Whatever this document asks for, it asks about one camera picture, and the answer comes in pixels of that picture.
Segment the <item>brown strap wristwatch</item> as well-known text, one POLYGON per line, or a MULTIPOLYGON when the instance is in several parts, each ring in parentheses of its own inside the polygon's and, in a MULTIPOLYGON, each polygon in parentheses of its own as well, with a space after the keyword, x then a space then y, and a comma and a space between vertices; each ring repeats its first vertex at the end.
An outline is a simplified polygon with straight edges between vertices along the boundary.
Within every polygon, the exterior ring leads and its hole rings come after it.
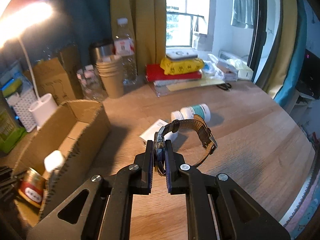
POLYGON ((193 119, 174 120, 162 126, 153 140, 154 168, 161 176, 169 170, 165 166, 165 142, 169 134, 177 137, 177 141, 172 142, 173 149, 186 153, 193 167, 199 167, 217 149, 210 128, 199 115, 195 114, 193 119))

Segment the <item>white earbuds case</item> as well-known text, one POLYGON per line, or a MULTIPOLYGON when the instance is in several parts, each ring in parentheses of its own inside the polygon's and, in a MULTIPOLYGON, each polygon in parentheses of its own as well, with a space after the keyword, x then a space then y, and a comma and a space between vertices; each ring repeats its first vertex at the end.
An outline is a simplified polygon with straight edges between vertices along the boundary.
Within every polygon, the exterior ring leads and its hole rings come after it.
POLYGON ((54 150, 44 159, 45 170, 51 173, 53 170, 60 168, 65 162, 65 158, 60 150, 54 150))

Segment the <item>open cardboard box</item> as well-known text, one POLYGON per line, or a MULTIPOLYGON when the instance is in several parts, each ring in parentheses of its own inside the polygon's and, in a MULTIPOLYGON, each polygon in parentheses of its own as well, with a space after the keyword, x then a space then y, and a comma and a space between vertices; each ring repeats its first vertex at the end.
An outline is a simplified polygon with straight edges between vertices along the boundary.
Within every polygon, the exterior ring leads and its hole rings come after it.
POLYGON ((86 179, 86 174, 101 149, 111 124, 102 103, 93 100, 65 101, 28 141, 13 169, 17 175, 33 168, 47 181, 39 209, 17 200, 22 219, 34 227, 53 211, 86 179), (63 165, 57 172, 45 171, 44 159, 59 150, 63 165))

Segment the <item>red gold tin can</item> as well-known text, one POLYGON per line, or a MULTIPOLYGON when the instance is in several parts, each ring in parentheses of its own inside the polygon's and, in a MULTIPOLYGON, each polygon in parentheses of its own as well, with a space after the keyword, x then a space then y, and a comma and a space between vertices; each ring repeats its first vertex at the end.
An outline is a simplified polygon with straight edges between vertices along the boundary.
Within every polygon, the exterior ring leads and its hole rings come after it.
POLYGON ((43 201, 46 179, 33 168, 28 168, 23 176, 18 194, 29 204, 40 208, 43 201))

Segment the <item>black phone stand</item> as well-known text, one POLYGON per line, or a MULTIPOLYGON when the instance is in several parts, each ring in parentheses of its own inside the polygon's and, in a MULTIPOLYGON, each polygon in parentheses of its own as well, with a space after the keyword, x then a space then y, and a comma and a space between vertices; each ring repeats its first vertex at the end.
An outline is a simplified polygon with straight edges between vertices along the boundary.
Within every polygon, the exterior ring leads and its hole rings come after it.
POLYGON ((7 202, 16 194, 16 186, 18 184, 18 176, 12 176, 12 169, 7 166, 0 168, 1 181, 0 181, 0 200, 1 203, 7 202))

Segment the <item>white pill bottle teal label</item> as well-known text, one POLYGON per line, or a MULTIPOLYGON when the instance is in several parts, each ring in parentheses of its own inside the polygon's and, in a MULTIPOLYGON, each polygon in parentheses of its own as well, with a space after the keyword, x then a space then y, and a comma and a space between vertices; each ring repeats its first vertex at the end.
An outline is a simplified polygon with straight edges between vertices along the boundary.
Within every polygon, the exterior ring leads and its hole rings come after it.
POLYGON ((209 107, 205 103, 202 103, 171 112, 171 121, 193 119, 195 114, 199 115, 205 122, 209 122, 211 119, 209 107))

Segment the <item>green tea package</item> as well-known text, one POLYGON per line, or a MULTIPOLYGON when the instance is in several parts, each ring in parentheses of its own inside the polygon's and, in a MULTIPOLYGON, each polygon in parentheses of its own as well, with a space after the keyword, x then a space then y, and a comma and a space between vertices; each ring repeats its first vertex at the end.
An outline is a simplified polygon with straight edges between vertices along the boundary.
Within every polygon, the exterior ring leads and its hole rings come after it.
POLYGON ((0 113, 0 150, 1 157, 4 157, 8 155, 16 144, 27 134, 27 131, 18 124, 2 92, 0 113))

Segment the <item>clear jar with stickers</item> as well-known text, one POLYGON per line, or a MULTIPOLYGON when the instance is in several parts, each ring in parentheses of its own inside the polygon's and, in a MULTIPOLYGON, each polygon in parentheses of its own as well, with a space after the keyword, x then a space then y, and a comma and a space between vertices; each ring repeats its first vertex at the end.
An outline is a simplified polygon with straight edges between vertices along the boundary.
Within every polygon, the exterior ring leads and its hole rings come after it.
POLYGON ((76 77, 80 82, 84 98, 88 100, 104 101, 106 93, 103 90, 95 68, 90 64, 77 70, 76 77))

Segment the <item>black scissors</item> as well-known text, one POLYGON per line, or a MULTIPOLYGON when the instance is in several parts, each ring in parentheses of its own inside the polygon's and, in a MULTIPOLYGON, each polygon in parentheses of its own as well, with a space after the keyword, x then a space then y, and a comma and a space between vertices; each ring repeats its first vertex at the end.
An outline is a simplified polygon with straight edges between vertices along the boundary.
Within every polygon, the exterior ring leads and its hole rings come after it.
POLYGON ((223 83, 223 84, 219 84, 219 85, 216 85, 219 89, 221 90, 225 90, 225 91, 228 91, 231 89, 232 85, 230 83, 223 83))

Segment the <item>yellow envelope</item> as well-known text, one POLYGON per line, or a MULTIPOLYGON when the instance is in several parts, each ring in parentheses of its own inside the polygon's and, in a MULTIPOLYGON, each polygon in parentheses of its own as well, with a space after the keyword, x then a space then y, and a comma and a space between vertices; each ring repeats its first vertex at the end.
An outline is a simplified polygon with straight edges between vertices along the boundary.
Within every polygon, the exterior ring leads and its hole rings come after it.
POLYGON ((170 85, 161 86, 161 87, 154 85, 153 87, 156 95, 160 97, 176 91, 197 88, 197 87, 215 86, 215 85, 221 85, 224 83, 225 82, 220 79, 200 79, 200 80, 170 84, 170 85))

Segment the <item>white plastic basket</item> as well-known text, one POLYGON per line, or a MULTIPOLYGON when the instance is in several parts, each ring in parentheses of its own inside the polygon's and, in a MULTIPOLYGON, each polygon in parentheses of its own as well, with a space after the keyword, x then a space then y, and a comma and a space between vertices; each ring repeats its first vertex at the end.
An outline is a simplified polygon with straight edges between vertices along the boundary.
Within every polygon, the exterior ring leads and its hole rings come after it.
POLYGON ((29 88, 21 94, 16 92, 7 98, 8 105, 13 108, 28 133, 36 127, 36 121, 29 111, 31 104, 36 101, 37 97, 33 88, 29 88))

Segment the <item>stack of paper cups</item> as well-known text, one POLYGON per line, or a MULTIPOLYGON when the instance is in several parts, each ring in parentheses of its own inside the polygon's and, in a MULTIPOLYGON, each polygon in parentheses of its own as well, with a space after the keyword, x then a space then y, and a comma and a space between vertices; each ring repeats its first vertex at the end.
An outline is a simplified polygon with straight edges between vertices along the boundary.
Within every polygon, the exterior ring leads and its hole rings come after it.
POLYGON ((99 76, 109 98, 116 99, 124 95, 124 69, 119 55, 110 55, 96 62, 99 76))

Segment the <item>white boxes pile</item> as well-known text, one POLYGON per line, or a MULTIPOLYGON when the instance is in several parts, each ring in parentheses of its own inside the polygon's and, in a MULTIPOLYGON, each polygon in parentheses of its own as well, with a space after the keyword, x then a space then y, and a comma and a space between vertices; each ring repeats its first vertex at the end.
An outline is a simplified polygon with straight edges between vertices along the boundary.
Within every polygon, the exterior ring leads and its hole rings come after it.
POLYGON ((225 82, 251 81, 253 77, 253 70, 242 59, 231 57, 225 60, 213 54, 208 54, 208 59, 202 69, 207 77, 225 82))

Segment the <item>brown cardboard carton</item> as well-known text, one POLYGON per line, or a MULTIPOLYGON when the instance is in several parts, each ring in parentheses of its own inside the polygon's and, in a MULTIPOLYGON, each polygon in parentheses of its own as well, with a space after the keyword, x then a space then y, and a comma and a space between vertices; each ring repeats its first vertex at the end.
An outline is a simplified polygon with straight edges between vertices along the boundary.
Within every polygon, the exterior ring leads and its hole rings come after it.
POLYGON ((81 61, 76 45, 63 48, 56 57, 33 66, 39 96, 50 93, 59 105, 64 101, 84 97, 76 71, 81 61))

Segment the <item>yellow wet wipes pack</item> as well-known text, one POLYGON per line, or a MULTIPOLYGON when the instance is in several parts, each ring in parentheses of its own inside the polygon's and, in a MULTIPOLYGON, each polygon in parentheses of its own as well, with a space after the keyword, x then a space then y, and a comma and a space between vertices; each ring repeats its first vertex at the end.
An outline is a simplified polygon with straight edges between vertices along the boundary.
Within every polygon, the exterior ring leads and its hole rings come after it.
POLYGON ((171 61, 165 57, 161 60, 160 67, 165 75, 188 74, 201 70, 204 67, 204 61, 199 58, 171 61))

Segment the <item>green yellow sponge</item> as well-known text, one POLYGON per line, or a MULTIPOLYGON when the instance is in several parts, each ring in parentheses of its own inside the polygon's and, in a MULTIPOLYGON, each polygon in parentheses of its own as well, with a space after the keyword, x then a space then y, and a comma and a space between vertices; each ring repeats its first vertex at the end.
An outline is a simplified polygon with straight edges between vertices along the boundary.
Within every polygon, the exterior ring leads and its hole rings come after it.
POLYGON ((10 80, 4 87, 1 89, 2 94, 5 98, 11 96, 12 94, 16 93, 22 87, 22 80, 21 79, 12 79, 10 80))

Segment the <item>steel thermos cup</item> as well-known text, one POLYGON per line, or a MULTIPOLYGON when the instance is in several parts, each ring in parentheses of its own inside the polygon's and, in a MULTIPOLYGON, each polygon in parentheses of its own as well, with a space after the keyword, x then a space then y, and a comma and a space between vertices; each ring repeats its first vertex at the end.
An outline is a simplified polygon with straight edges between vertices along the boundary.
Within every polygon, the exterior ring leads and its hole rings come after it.
POLYGON ((112 39, 104 39, 102 41, 93 42, 89 45, 88 50, 92 64, 95 64, 103 57, 115 54, 114 42, 112 39))

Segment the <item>white device on wipes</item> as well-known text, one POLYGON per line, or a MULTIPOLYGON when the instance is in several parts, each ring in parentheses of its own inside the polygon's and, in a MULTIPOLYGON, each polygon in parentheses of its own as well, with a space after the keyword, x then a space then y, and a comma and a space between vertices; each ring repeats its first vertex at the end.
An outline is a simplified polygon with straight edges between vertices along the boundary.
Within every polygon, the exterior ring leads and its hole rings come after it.
POLYGON ((168 49, 166 51, 166 57, 171 61, 182 61, 195 59, 198 57, 198 53, 194 49, 168 49))

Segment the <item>clear water bottle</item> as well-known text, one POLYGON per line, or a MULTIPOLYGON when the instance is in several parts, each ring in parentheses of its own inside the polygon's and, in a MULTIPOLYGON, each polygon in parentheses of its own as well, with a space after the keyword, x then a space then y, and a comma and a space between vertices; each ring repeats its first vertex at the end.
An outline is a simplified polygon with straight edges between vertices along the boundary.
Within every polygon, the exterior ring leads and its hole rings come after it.
POLYGON ((116 54, 120 55, 124 68, 124 83, 133 85, 137 82, 137 67, 135 57, 135 42, 130 33, 128 19, 117 19, 117 31, 114 35, 116 54))

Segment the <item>white desk lamp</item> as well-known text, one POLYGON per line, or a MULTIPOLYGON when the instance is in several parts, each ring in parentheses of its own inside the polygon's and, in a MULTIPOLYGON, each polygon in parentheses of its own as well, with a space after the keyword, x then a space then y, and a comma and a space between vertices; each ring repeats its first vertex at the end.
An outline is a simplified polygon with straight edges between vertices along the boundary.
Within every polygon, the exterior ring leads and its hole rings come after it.
POLYGON ((27 50, 22 42, 22 35, 28 28, 39 25, 51 18, 52 14, 53 8, 48 0, 39 0, 26 5, 1 20, 1 47, 4 46, 7 41, 17 39, 27 61, 37 98, 37 100, 30 105, 29 112, 36 121, 37 129, 40 129, 52 116, 57 109, 57 104, 53 102, 52 94, 39 95, 33 68, 27 50))

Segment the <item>yellow curtain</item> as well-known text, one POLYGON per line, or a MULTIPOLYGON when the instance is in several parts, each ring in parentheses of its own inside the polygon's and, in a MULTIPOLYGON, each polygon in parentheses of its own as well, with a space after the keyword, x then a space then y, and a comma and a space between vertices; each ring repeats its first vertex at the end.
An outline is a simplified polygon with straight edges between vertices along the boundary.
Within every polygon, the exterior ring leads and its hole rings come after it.
POLYGON ((128 19, 138 75, 145 74, 146 65, 161 62, 166 46, 166 0, 110 0, 110 15, 112 35, 117 32, 117 19, 128 19))

